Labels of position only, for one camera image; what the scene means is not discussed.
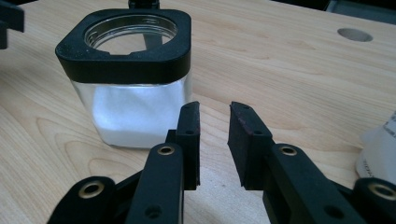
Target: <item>black mechanical part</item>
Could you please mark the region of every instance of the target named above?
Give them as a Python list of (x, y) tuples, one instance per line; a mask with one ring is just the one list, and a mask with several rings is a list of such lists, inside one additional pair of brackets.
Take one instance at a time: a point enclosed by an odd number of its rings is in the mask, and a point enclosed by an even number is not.
[[(129, 9), (146, 8), (146, 9), (160, 9), (159, 0), (129, 0)], [(161, 35), (143, 34), (145, 39), (146, 49), (153, 49), (163, 44), (163, 37)]]
[(125, 223), (182, 223), (183, 176), (181, 147), (172, 143), (154, 147)]
[(24, 12), (17, 5), (36, 0), (0, 0), (0, 49), (6, 49), (7, 29), (24, 32)]
[(200, 114), (199, 103), (192, 102), (180, 108), (177, 129), (168, 132), (165, 142), (176, 143), (183, 148), (184, 190), (196, 190), (200, 185)]
[(147, 8), (147, 9), (159, 9), (159, 0), (129, 0), (129, 8)]
[(263, 190), (263, 148), (274, 144), (272, 134), (248, 105), (232, 102), (228, 146), (245, 189)]
[(272, 223), (396, 223), (393, 184), (377, 178), (360, 179), (353, 190), (334, 184), (301, 149), (274, 144), (250, 106), (232, 102), (229, 137), (242, 186), (263, 189)]
[(142, 171), (117, 185), (103, 176), (79, 181), (49, 223), (182, 223), (184, 189), (199, 185), (200, 133), (199, 103), (184, 105), (177, 129), (150, 150)]

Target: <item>black plastic lid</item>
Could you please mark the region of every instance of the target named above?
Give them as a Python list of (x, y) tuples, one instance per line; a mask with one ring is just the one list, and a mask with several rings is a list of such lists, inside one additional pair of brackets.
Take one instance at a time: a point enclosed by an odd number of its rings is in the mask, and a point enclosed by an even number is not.
[[(90, 47), (86, 32), (95, 24), (129, 15), (165, 18), (177, 27), (169, 42), (129, 55), (111, 55)], [(106, 9), (84, 18), (56, 47), (64, 71), (73, 81), (102, 84), (166, 84), (186, 76), (191, 67), (191, 17), (172, 9)]]

